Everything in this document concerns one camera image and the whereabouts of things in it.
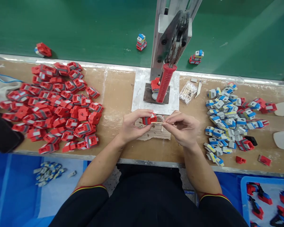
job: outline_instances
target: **black phone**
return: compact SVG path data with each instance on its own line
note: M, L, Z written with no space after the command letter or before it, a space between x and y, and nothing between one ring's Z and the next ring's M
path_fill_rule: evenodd
M0 152L9 153L16 149L24 140L21 132L12 130L13 123L2 118L0 113Z

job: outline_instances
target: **pile of red parts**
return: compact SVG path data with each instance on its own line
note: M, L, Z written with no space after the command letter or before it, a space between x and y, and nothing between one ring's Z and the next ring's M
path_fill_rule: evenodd
M67 142L62 152L97 146L96 127L104 107L93 99L99 92L88 87L80 64L54 66L32 67L32 84L23 83L19 90L7 94L8 101L0 103L1 108L10 111L2 118L21 122L13 130L27 133L31 141L45 140L40 154L57 151L60 141ZM86 91L86 95L77 94L79 91Z

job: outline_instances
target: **wooden workbench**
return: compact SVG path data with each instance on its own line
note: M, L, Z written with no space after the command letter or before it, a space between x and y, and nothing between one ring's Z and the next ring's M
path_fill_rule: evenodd
M35 64L0 61L0 73L20 79L24 82L31 83L32 74L31 67ZM119 70L118 67L93 67L88 63L83 65L85 80L88 85L95 87L100 92L100 97L97 101L105 107L103 116L97 128L99 136L99 146L89 150L76 150L67 153L64 157L87 157L87 155L97 155L113 138L117 135L121 125L123 115L130 113L135 70ZM212 126L208 115L205 101L208 100L206 93L208 90L216 87L223 89L227 85L227 80L218 76L203 77L203 86L200 95L193 99L189 105L180 101L180 111L196 117L200 122L200 133L198 135L198 143L203 148L203 143L208 141L208 136L204 134L204 129L207 126ZM190 76L180 74L180 89L189 80ZM259 85L246 83L239 85L235 92L239 97L245 97L247 101L253 100L256 97L263 98L266 102L284 102L284 86L277 83L267 83L267 85ZM266 119L270 125L263 129L249 131L250 136L254 136L258 142L258 146L248 152L236 150L232 154L224 154L221 158L224 160L225 167L221 169L241 169L255 172L270 172L284 174L284 150L277 148L273 141L273 133L284 131L284 117L279 117L271 114L257 113L258 118ZM45 141L31 142L25 139L18 147L25 154L27 151L37 153L38 149L45 144ZM270 167L265 166L257 161L258 156L262 154L272 159ZM237 164L235 157L240 156L247 160L246 164ZM162 140L152 138L148 141L132 141L126 145L122 152L121 158L134 160L148 160L152 162L172 162L184 163L182 147L177 144L174 137L171 140Z

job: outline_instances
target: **green background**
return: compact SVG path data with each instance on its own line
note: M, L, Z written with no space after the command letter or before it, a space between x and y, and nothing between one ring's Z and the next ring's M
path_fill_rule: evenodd
M0 0L0 53L150 67L156 0ZM203 0L178 70L284 80L284 0ZM148 46L136 49L139 33ZM188 63L202 49L200 65Z

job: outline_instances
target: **red grip handle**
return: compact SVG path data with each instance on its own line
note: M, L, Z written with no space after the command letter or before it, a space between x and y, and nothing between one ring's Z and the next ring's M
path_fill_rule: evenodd
M168 67L168 63L163 65L163 76L160 83L160 89L157 97L157 102L162 103L164 101L168 85L173 76L174 71L177 70L177 67L174 65L172 68Z

